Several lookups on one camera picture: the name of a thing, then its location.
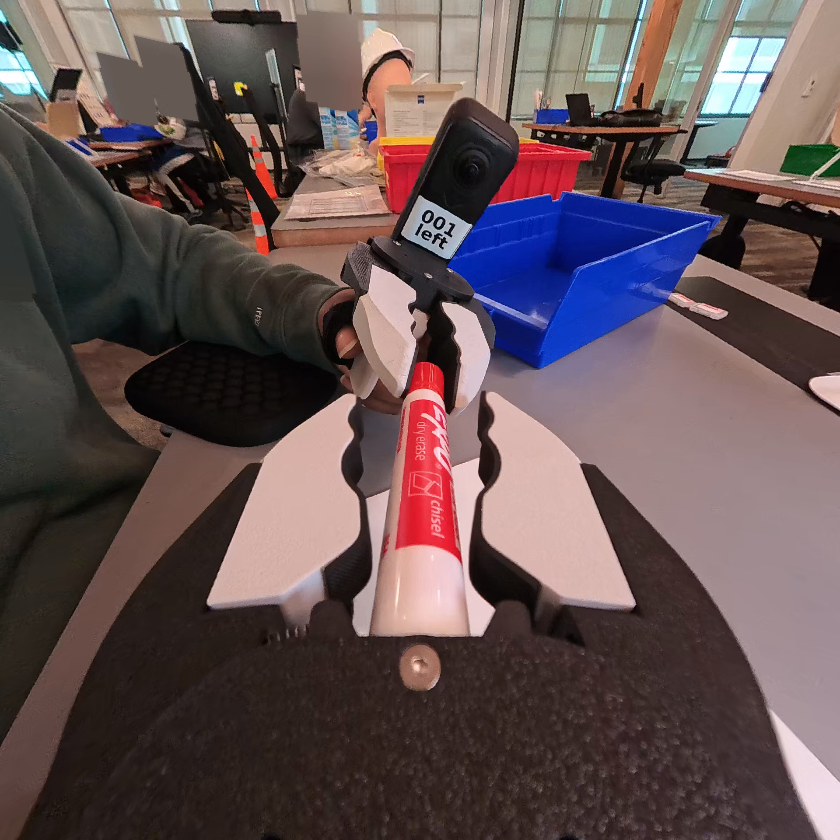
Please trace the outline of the wooden pillar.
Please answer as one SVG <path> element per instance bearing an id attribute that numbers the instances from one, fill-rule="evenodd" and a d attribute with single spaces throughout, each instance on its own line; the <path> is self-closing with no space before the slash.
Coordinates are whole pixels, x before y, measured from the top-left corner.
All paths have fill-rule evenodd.
<path id="1" fill-rule="evenodd" d="M 627 94 L 625 105 L 648 109 L 665 63 L 670 41 L 674 34 L 682 1 L 654 1 L 651 6 L 642 45 L 638 51 L 636 66 Z M 601 196 L 621 198 L 624 190 L 622 172 L 627 157 L 627 146 L 642 140 L 654 138 L 663 141 L 679 130 L 675 126 L 662 125 L 650 130 L 611 129 L 605 137 L 612 141 L 612 153 L 606 168 Z"/>

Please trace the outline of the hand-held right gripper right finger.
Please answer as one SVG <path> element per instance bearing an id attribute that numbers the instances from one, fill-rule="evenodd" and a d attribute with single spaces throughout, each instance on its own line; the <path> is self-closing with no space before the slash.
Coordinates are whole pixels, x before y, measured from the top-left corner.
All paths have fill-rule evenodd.
<path id="1" fill-rule="evenodd" d="M 636 600 L 574 451 L 496 392 L 480 396 L 478 437 L 477 593 L 492 606 L 524 604 L 537 625 L 552 625 L 562 606 L 631 612 Z"/>

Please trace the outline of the red marker cap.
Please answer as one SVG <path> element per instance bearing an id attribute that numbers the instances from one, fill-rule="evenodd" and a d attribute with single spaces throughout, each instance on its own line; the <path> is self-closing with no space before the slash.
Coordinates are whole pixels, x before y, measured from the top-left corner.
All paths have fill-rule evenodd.
<path id="1" fill-rule="evenodd" d="M 445 375 L 438 365 L 427 361 L 415 364 L 407 394 L 420 391 L 429 391 L 444 400 Z"/>

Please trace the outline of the black office chair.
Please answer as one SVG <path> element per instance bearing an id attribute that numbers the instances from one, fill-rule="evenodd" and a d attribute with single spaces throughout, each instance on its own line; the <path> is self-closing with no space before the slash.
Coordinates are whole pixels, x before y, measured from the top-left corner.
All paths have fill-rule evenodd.
<path id="1" fill-rule="evenodd" d="M 627 184 L 635 184 L 641 187 L 637 203 L 644 202 L 646 191 L 653 188 L 656 196 L 663 191 L 663 184 L 673 176 L 682 176 L 686 173 L 684 165 L 670 159 L 658 158 L 658 153 L 666 142 L 666 137 L 656 136 L 649 140 L 639 141 L 633 144 L 626 162 L 623 166 L 621 178 Z"/>

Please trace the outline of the white cardboard box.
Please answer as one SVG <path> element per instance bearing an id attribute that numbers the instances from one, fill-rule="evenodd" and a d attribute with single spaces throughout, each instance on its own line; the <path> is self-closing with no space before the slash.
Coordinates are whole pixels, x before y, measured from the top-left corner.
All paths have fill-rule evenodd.
<path id="1" fill-rule="evenodd" d="M 385 91 L 384 136 L 433 138 L 463 89 L 462 81 L 391 85 Z"/>

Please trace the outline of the white whiteboard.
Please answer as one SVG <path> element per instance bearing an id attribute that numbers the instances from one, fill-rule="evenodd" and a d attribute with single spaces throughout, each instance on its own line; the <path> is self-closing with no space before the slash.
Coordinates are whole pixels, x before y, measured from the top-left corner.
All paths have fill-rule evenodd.
<path id="1" fill-rule="evenodd" d="M 458 527 L 464 552 L 469 548 L 468 530 L 471 527 L 476 498 L 482 488 L 478 464 L 478 459 L 474 458 L 454 468 Z M 366 499 L 374 556 L 371 580 L 353 602 L 353 626 L 361 636 L 369 634 L 371 625 L 388 496 L 389 493 L 385 490 Z M 816 834 L 820 838 L 839 838 L 838 779 L 773 711 L 770 712 L 770 719 L 785 767 Z"/>

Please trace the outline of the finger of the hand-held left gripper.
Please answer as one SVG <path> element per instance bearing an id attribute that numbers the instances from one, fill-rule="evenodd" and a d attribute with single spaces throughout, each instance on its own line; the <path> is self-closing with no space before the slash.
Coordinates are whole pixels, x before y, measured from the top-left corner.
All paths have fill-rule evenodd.
<path id="1" fill-rule="evenodd" d="M 395 397 L 410 385 L 417 362 L 414 335 L 416 291 L 397 275 L 379 266 L 371 268 L 368 290 L 353 312 L 361 355 L 353 360 L 352 391 L 361 400 L 371 396 L 377 383 Z"/>
<path id="2" fill-rule="evenodd" d="M 442 301 L 434 311 L 434 364 L 444 373 L 447 413 L 462 413 L 485 379 L 494 325 L 479 303 Z"/>

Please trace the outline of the blue plastic bin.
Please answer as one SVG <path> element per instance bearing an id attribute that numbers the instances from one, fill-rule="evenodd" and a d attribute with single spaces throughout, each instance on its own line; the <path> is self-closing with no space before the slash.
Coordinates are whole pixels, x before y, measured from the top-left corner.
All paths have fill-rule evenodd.
<path id="1" fill-rule="evenodd" d="M 565 192 L 489 205 L 450 262 L 542 369 L 664 305 L 719 216 Z"/>

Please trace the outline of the red dry erase marker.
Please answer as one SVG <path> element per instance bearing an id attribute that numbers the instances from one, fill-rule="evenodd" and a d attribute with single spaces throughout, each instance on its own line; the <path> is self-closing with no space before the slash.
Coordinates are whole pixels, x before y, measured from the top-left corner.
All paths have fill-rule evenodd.
<path id="1" fill-rule="evenodd" d="M 448 420 L 431 382 L 413 384 L 402 409 L 370 635 L 469 635 Z"/>

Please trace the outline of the white paper sheets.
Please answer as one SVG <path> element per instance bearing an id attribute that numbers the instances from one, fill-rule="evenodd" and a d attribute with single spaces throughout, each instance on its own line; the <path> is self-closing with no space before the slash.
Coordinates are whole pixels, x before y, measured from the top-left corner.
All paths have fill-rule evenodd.
<path id="1" fill-rule="evenodd" d="M 286 219 L 312 221 L 390 214 L 379 186 L 372 184 L 321 192 L 297 191 L 287 206 Z"/>

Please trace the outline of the green plastic bin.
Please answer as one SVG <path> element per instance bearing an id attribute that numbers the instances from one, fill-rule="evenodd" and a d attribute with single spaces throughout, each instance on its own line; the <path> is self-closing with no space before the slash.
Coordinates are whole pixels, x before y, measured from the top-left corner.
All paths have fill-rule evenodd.
<path id="1" fill-rule="evenodd" d="M 780 165 L 785 174 L 811 177 L 839 177 L 839 147 L 832 143 L 800 143 L 790 145 Z"/>

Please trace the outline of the black display screen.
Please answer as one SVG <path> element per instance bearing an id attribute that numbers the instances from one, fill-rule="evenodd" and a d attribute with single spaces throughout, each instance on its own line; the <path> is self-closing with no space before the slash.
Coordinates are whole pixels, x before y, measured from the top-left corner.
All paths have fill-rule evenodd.
<path id="1" fill-rule="evenodd" d="M 297 24 L 278 12 L 239 10 L 222 12 L 221 19 L 187 19 L 185 26 L 205 86 L 215 83 L 226 110 L 249 112 L 245 98 L 236 92 L 236 84 L 242 83 L 253 94 L 258 112 L 269 123 L 278 123 L 272 86 L 279 81 L 288 104 L 300 68 Z"/>

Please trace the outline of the wooden background desk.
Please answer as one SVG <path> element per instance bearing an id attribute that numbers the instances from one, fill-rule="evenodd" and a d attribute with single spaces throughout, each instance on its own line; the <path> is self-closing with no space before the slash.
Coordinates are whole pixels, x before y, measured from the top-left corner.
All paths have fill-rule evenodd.
<path id="1" fill-rule="evenodd" d="M 806 295 L 838 311 L 838 188 L 795 175 L 730 169 L 687 170 L 684 177 L 703 183 L 707 189 L 701 205 L 726 217 L 722 231 L 700 248 L 702 256 L 739 270 L 746 252 L 742 233 L 750 221 L 817 239 L 820 253 Z"/>
<path id="2" fill-rule="evenodd" d="M 561 145 L 560 137 L 576 135 L 595 137 L 612 143 L 613 149 L 600 192 L 601 197 L 621 199 L 624 191 L 623 168 L 627 156 L 635 145 L 654 139 L 662 145 L 668 138 L 685 134 L 686 129 L 677 125 L 664 124 L 657 127 L 581 127 L 568 123 L 546 124 L 524 122 L 522 127 L 531 132 L 531 138 L 544 135 L 549 144 Z"/>
<path id="3" fill-rule="evenodd" d="M 305 175 L 297 190 L 301 193 L 347 188 L 331 179 Z M 370 237 L 390 235 L 396 225 L 398 214 L 387 216 L 326 218 L 291 221 L 286 219 L 287 202 L 270 228 L 270 238 L 277 248 L 342 245 L 364 242 Z"/>

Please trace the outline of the orange traffic cone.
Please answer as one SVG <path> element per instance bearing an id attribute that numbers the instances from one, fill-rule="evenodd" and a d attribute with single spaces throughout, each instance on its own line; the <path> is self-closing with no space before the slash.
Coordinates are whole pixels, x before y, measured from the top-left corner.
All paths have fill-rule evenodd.
<path id="1" fill-rule="evenodd" d="M 269 242 L 269 237 L 266 231 L 264 219 L 250 191 L 245 190 L 245 193 L 248 198 L 248 206 L 250 211 L 251 224 L 253 227 L 255 237 L 256 249 L 261 255 L 268 256 L 270 254 L 270 251 L 272 250 L 272 245 Z"/>
<path id="2" fill-rule="evenodd" d="M 276 201 L 278 198 L 277 189 L 275 187 L 275 183 L 270 175 L 268 167 L 265 163 L 263 154 L 259 147 L 259 143 L 255 137 L 255 135 L 250 135 L 250 152 L 255 164 L 255 171 L 258 177 L 260 184 L 263 186 L 264 190 L 266 191 L 268 197 L 272 201 Z"/>

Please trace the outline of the pile of clear plastic bags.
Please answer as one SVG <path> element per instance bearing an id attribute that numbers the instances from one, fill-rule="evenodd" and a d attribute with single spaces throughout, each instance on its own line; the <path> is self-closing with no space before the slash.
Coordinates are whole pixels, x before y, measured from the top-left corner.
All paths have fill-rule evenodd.
<path id="1" fill-rule="evenodd" d="M 307 175 L 331 179 L 347 187 L 385 187 L 385 176 L 367 150 L 315 150 L 299 164 Z"/>

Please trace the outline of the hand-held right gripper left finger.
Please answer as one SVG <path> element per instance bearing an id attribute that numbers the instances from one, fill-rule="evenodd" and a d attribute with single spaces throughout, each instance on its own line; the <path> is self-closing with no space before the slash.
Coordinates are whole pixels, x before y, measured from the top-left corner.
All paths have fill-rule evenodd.
<path id="1" fill-rule="evenodd" d="M 371 578 L 361 405 L 343 395 L 262 458 L 206 605 L 278 606 L 287 624 L 309 624 L 327 600 L 354 611 Z"/>

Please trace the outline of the red plastic bin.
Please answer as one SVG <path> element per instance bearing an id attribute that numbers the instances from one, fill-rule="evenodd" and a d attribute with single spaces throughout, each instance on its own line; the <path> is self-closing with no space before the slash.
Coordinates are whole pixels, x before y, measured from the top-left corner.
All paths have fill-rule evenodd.
<path id="1" fill-rule="evenodd" d="M 391 146 L 380 148 L 377 163 L 385 176 L 386 201 L 394 214 L 400 214 L 414 188 L 431 147 Z M 550 195 L 553 200 L 570 192 L 579 164 L 588 161 L 589 151 L 568 149 L 533 140 L 521 140 L 518 161 L 491 203 Z"/>

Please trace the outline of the person's left hand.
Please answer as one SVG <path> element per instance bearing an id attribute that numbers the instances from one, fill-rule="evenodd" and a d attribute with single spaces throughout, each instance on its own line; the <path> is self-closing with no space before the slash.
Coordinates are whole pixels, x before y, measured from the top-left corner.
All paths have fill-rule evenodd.
<path id="1" fill-rule="evenodd" d="M 347 294 L 342 291 L 328 299 L 318 313 L 318 328 L 325 349 L 329 346 L 326 323 L 333 317 L 330 312 L 333 309 L 341 308 L 345 303 L 350 303 L 354 299 L 352 290 L 346 291 Z M 362 349 L 352 324 L 348 323 L 337 329 L 332 336 L 332 350 L 325 350 L 324 352 L 330 359 L 332 358 L 331 354 L 334 354 L 335 358 L 344 360 L 341 364 L 333 363 L 333 367 L 340 373 L 340 383 L 343 389 L 354 394 L 355 390 L 350 378 L 350 361 L 361 355 Z M 373 412 L 395 416 L 402 410 L 403 399 L 391 394 L 382 381 L 378 380 L 371 393 L 362 400 L 362 404 Z"/>

